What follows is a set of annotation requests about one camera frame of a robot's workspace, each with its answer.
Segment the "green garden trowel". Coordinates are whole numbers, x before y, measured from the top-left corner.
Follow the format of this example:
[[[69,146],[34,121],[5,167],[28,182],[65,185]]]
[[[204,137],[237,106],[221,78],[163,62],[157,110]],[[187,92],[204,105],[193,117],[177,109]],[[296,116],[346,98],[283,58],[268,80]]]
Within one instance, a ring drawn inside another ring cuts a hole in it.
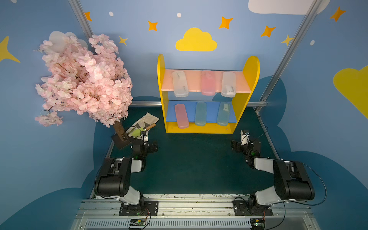
[[[139,125],[135,125],[135,126],[133,126],[135,129],[130,134],[133,138],[138,138],[138,137],[140,137],[140,132],[141,131],[144,131],[144,130],[149,131],[150,129],[152,129],[155,126],[156,126],[155,123],[147,126],[146,128],[140,127]]]

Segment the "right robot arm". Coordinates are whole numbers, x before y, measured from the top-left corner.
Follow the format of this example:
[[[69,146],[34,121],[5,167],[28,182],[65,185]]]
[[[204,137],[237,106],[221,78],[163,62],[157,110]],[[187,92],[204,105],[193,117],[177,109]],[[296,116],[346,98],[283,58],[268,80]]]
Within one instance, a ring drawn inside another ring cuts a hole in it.
[[[246,163],[252,169],[264,171],[273,175],[274,185],[259,190],[248,199],[249,208],[268,208],[284,201],[313,200],[315,190],[301,162],[273,160],[260,154],[258,141],[231,141],[232,150],[243,153]]]

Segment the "pink pencil case bottom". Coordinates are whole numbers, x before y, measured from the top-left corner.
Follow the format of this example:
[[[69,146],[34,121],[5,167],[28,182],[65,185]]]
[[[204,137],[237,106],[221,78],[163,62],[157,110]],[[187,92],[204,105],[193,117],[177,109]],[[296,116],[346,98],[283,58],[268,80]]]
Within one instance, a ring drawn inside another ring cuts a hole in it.
[[[177,125],[180,129],[189,127],[189,120],[187,116],[186,107],[184,104],[176,104],[174,106]]]

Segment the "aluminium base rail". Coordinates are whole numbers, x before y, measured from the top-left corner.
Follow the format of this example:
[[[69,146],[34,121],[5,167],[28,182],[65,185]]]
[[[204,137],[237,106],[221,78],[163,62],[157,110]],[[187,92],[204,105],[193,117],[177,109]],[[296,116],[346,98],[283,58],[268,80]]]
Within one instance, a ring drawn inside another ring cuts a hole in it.
[[[265,230],[317,230],[309,206],[291,202],[271,206],[273,216],[236,216],[239,194],[146,194],[159,201],[157,216],[119,216],[121,202],[96,197],[82,201],[72,224],[74,230],[251,230],[250,219],[264,219]],[[129,228],[131,219],[145,219],[145,228]]]

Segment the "teal pencil case middle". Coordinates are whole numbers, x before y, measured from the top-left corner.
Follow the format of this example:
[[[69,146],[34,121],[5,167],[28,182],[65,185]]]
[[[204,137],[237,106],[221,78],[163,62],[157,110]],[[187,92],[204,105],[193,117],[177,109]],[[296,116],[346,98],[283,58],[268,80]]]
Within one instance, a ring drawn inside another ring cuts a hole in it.
[[[205,126],[207,123],[207,104],[205,102],[197,102],[195,110],[195,124],[201,127]]]

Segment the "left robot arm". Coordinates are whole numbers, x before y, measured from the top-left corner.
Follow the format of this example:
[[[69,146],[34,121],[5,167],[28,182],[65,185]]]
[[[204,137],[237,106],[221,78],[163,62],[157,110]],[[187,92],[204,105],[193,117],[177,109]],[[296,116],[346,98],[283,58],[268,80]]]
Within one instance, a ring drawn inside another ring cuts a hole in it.
[[[132,156],[106,158],[94,183],[94,192],[104,199],[117,199],[124,206],[142,207],[143,195],[130,185],[133,173],[143,172],[147,156],[158,151],[158,144],[143,142],[132,146]]]

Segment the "beige cloth tool pouch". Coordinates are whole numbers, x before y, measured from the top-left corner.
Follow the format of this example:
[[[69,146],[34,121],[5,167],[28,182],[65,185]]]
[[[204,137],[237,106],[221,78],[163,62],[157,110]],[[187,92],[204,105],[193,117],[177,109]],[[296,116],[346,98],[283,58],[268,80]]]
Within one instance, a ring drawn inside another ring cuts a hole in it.
[[[154,123],[157,123],[159,121],[159,118],[156,117],[156,116],[153,116],[151,115],[150,113],[147,113],[146,115],[144,115],[142,118],[140,118],[138,121],[136,121],[127,131],[127,135],[129,137],[132,137],[131,136],[131,132],[135,129],[133,126],[135,125],[139,125],[140,127],[144,127],[146,128],[147,126],[151,125],[151,124],[154,124]]]

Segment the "teal pencil case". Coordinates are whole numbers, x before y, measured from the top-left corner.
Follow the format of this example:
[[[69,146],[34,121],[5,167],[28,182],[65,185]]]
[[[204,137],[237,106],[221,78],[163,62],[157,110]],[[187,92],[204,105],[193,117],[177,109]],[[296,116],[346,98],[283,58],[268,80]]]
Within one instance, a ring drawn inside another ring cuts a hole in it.
[[[230,119],[230,108],[231,104],[221,102],[219,105],[219,111],[217,116],[217,124],[220,126],[227,126]]]
[[[201,127],[205,126],[207,123],[207,104],[205,102],[197,102],[195,110],[195,124]]]

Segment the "aluminium frame post left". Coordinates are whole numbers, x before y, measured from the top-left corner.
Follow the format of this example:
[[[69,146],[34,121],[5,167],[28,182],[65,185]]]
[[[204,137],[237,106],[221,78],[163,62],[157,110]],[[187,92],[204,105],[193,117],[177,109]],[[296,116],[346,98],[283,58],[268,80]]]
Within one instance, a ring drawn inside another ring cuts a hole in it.
[[[82,8],[82,5],[81,5],[80,1],[79,0],[69,0],[69,3],[71,5],[71,8],[72,8],[75,16],[78,19],[78,22],[80,23],[80,26],[81,26],[86,38],[89,39],[90,37],[92,37],[93,32],[92,32],[90,24],[87,20],[87,17],[84,13],[84,10]]]

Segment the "pink cherry blossom tree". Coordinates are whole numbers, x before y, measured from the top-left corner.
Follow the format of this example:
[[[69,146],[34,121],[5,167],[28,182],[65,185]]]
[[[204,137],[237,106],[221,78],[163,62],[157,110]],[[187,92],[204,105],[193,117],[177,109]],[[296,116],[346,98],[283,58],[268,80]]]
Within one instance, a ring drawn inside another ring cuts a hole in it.
[[[63,47],[45,40],[39,46],[42,59],[51,72],[36,84],[37,93],[44,99],[44,113],[35,118],[41,125],[61,125],[58,112],[87,113],[89,118],[106,127],[128,117],[133,97],[132,80],[117,57],[118,46],[109,36],[100,34],[89,38],[90,51],[75,36],[64,36]]]

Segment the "controller board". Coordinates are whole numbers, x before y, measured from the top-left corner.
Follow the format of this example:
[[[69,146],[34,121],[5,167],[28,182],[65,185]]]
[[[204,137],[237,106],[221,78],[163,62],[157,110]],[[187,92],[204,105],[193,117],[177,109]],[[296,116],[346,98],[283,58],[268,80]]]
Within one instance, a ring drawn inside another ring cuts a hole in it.
[[[129,221],[129,228],[145,228],[147,224],[147,220],[145,219],[131,219]]]
[[[264,230],[265,229],[265,220],[263,218],[252,218],[250,219],[251,229],[252,230]]]

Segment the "pink pencil case top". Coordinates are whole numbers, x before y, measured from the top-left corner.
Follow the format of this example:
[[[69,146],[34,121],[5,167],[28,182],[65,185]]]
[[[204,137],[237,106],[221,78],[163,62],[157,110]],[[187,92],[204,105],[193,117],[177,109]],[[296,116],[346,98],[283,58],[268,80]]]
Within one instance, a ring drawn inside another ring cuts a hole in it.
[[[216,93],[216,77],[213,71],[202,71],[201,93],[205,96],[214,96]]]

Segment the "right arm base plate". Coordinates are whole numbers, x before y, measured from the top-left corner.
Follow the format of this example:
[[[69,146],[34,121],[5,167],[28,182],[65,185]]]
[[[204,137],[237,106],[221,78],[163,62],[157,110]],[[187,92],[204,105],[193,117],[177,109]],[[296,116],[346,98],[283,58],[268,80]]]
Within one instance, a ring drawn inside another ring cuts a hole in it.
[[[232,203],[236,216],[273,216],[270,206],[262,206],[255,201],[243,200],[237,197]]]

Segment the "clear pencil case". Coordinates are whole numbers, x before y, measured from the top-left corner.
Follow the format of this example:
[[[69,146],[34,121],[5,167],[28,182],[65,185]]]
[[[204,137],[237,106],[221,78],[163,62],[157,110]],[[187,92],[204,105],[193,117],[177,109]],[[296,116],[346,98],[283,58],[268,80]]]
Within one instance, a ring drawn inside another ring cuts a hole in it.
[[[186,73],[184,71],[174,71],[172,72],[172,79],[175,97],[187,97],[189,89]]]
[[[234,72],[223,72],[221,82],[221,95],[234,98],[236,95],[236,74]]]

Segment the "right controller board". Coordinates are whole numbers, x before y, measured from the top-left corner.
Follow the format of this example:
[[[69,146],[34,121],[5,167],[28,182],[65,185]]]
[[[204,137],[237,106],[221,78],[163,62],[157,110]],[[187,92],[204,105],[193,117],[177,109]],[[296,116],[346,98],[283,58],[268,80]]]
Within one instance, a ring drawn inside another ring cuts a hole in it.
[[[252,218],[250,219],[251,229],[252,230],[264,230],[265,229],[265,220],[263,218]]]

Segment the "aluminium frame post right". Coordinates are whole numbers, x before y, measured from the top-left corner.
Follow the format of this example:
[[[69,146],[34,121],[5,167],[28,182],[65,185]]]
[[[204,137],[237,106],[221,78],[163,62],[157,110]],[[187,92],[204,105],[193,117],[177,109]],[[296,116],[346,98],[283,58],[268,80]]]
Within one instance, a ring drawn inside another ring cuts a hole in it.
[[[313,23],[315,17],[318,14],[318,10],[322,5],[323,0],[315,0],[311,3],[310,8],[308,9],[307,13],[305,14],[298,30],[294,35],[294,39],[291,41],[291,44],[288,46],[283,59],[281,60],[278,68],[276,69],[275,73],[273,74],[271,80],[269,81],[268,85],[266,86],[263,94],[260,97],[259,102],[266,103],[267,99],[271,95],[272,91],[274,90],[277,82],[281,78],[282,73],[286,69],[287,65],[291,61],[295,51],[297,50],[299,44],[301,43],[302,39],[304,38],[305,34],[307,33],[308,29],[310,28],[311,24]]]

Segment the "left controller board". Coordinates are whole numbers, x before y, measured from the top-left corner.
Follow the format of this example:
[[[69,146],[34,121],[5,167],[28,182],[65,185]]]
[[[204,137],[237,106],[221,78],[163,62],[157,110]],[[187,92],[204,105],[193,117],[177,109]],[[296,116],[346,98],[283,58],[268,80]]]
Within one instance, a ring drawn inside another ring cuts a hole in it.
[[[131,219],[129,221],[129,228],[145,228],[147,224],[147,220],[145,219]]]

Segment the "aluminium frame post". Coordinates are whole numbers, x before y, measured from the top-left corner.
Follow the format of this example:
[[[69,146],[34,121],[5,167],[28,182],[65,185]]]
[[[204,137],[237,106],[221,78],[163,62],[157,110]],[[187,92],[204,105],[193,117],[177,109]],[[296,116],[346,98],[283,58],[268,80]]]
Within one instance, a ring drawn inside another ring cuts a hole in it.
[[[90,24],[87,20],[87,17],[84,13],[84,10],[82,8],[82,5],[81,5],[80,1],[79,0],[69,0],[69,3],[71,5],[71,8],[72,8],[75,16],[78,19],[78,22],[80,23],[80,26],[81,26],[86,38],[89,39],[90,37],[92,37],[93,32],[92,32]]]
[[[278,68],[276,69],[275,73],[273,74],[271,80],[269,81],[268,85],[266,86],[263,94],[260,97],[259,102],[266,103],[267,99],[271,95],[272,91],[274,90],[277,82],[281,78],[282,73],[286,69],[287,65],[291,61],[295,51],[297,50],[299,44],[301,43],[302,39],[304,38],[305,34],[307,33],[308,29],[310,28],[311,24],[313,23],[315,17],[318,14],[318,10],[322,5],[323,0],[315,0],[311,3],[310,8],[308,9],[307,13],[305,14],[298,30],[294,35],[294,39],[291,41],[291,44],[288,46],[283,59],[281,60]]]

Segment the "yellow toy shelf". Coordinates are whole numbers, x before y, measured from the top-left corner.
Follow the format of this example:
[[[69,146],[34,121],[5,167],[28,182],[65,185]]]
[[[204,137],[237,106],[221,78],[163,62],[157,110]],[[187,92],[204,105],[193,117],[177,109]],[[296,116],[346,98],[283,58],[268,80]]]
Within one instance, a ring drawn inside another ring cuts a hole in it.
[[[187,97],[175,97],[172,72],[184,71],[189,89]],[[157,76],[160,98],[163,110],[165,131],[167,133],[190,134],[233,134],[255,91],[260,75],[260,61],[251,56],[246,61],[242,71],[233,71],[236,74],[236,95],[228,98],[221,95],[223,72],[213,71],[216,77],[216,93],[214,96],[205,96],[201,93],[201,70],[168,70],[165,67],[164,56],[160,54],[157,61]],[[197,102],[207,104],[207,123],[205,126],[195,124]],[[230,119],[227,126],[217,124],[219,105],[221,102],[231,104]],[[189,120],[189,127],[180,129],[177,125],[174,106],[184,104]]]

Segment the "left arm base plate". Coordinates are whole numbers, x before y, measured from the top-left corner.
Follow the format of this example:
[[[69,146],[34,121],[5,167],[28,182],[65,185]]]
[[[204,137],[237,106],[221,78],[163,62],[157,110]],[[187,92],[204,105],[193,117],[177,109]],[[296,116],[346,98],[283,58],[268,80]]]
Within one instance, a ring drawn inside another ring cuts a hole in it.
[[[157,216],[159,201],[144,200],[138,205],[121,204],[119,216]]]

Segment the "pink pencil case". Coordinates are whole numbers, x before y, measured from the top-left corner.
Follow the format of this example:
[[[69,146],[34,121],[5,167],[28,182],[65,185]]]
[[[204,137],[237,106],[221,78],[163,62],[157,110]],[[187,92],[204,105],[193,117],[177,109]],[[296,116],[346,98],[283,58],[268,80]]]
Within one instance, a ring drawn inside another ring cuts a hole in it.
[[[202,71],[201,93],[205,96],[214,96],[216,93],[216,77],[213,71]]]
[[[177,125],[180,129],[189,127],[189,120],[187,116],[186,107],[184,104],[176,104],[174,106]]]

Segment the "teal pencil case right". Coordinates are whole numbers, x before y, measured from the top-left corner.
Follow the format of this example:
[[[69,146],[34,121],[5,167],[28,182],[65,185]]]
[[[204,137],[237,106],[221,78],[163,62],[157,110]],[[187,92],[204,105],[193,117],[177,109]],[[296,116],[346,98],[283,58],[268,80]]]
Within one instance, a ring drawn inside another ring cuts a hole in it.
[[[217,124],[220,126],[227,126],[230,119],[230,108],[231,104],[221,102],[219,105],[219,111],[217,116]]]

